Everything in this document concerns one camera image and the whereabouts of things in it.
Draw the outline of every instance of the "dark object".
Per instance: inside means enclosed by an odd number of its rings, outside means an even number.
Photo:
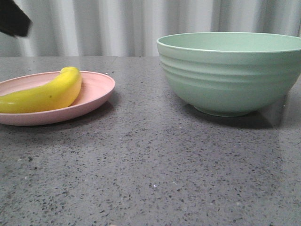
[[[0,0],[0,32],[25,37],[30,24],[28,16],[12,0]]]

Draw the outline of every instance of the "bowl rim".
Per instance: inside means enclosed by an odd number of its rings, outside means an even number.
[[[212,50],[212,49],[201,49],[201,48],[185,48],[185,47],[178,47],[173,45],[168,45],[162,43],[160,40],[167,37],[173,36],[181,36],[181,35],[190,35],[190,34],[209,34],[209,33],[229,33],[229,34],[255,34],[255,35],[266,35],[266,36],[279,36],[279,37],[286,37],[290,39],[298,39],[301,42],[301,37],[299,36],[291,36],[291,35],[284,35],[284,34],[272,34],[272,33],[263,33],[263,32],[188,32],[188,33],[178,33],[178,34],[171,34],[165,35],[156,40],[158,45],[179,49],[179,50],[189,50],[189,51],[196,51],[196,52],[213,52],[213,53],[233,53],[233,54],[263,54],[263,53],[287,53],[287,52],[298,52],[301,51],[300,48],[293,48],[288,50],[275,50],[275,51],[237,51],[237,50]]]

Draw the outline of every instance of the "curtain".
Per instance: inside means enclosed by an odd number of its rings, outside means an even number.
[[[29,36],[0,33],[0,57],[158,56],[156,39],[185,32],[301,36],[301,0],[15,0]]]

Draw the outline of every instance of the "bowl base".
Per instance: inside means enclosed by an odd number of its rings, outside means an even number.
[[[238,117],[238,116],[242,116],[245,114],[248,114],[250,112],[215,112],[215,111],[208,111],[208,110],[204,110],[202,108],[196,107],[194,106],[195,109],[197,109],[198,111],[205,113],[205,114],[209,114],[209,115],[213,115],[213,116],[220,116],[220,117]]]

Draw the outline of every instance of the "countertop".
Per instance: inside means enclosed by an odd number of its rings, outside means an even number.
[[[237,118],[179,99],[158,57],[2,57],[0,81],[73,65],[111,76],[98,109],[0,125],[1,226],[299,226],[301,80]]]

